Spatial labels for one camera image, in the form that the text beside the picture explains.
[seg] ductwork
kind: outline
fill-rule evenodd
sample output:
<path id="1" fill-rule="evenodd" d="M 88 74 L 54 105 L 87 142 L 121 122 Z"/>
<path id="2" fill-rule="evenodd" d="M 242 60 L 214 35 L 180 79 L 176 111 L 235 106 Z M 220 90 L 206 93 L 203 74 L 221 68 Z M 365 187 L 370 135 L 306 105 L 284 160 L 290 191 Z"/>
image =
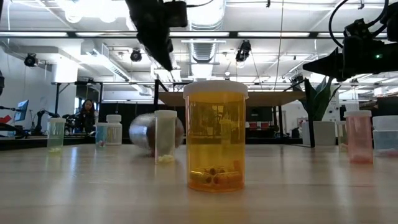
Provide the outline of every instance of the ductwork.
<path id="1" fill-rule="evenodd" d="M 117 62 L 112 60 L 109 57 L 109 49 L 105 44 L 102 44 L 101 49 L 96 49 L 95 43 L 92 40 L 85 40 L 81 43 L 81 54 L 82 55 L 92 55 L 100 60 L 101 64 L 107 68 L 113 74 L 121 77 L 126 82 L 136 82 L 137 80 L 133 80 L 129 77 L 128 72 L 125 71 L 121 66 L 118 65 Z M 139 86 L 139 85 L 131 85 L 142 96 L 151 96 L 152 91 L 150 88 Z"/>
<path id="2" fill-rule="evenodd" d="M 192 31 L 218 31 L 221 30 L 225 14 L 226 0 L 213 0 L 211 3 L 190 8 L 188 15 L 190 30 Z M 191 43 L 190 57 L 193 63 L 215 62 L 217 44 Z M 211 76 L 213 65 L 191 65 L 191 71 L 196 80 L 206 79 Z"/>

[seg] metal cylinder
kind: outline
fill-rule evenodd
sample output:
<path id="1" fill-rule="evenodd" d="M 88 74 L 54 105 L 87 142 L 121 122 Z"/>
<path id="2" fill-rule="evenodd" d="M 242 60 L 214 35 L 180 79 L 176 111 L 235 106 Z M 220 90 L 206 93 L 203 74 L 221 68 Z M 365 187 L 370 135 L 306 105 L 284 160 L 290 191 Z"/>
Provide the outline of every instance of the metal cylinder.
<path id="1" fill-rule="evenodd" d="M 154 113 L 142 114 L 136 117 L 129 128 L 130 140 L 135 145 L 150 150 L 154 156 L 156 144 L 156 117 Z M 175 120 L 175 147 L 178 148 L 184 137 L 184 127 L 182 122 Z"/>

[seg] pink plastic container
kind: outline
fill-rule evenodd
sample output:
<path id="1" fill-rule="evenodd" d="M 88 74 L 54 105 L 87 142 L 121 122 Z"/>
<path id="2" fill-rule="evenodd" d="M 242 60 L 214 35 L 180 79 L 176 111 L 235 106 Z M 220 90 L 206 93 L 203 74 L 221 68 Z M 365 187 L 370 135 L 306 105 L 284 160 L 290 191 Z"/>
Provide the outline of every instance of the pink plastic container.
<path id="1" fill-rule="evenodd" d="M 347 111 L 344 113 L 347 125 L 348 157 L 352 163 L 372 164 L 371 111 Z"/>

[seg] wooden table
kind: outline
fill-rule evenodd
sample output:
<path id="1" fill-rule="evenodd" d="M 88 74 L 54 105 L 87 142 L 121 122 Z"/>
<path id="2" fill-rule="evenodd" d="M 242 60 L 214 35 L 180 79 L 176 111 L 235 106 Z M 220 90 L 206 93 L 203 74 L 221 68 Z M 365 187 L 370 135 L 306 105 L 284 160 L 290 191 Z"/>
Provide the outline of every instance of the wooden table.
<path id="1" fill-rule="evenodd" d="M 156 167 L 133 145 L 0 152 L 0 223 L 398 223 L 398 161 L 350 165 L 318 147 L 247 146 L 246 188 L 186 186 L 185 148 Z"/>

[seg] window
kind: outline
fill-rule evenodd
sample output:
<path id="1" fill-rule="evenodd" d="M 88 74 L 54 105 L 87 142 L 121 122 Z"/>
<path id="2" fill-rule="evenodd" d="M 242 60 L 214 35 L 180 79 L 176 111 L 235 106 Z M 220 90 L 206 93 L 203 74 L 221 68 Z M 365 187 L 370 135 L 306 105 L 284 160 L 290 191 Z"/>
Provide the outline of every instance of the window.
<path id="1" fill-rule="evenodd" d="M 79 109 L 79 98 L 75 97 L 75 110 Z"/>

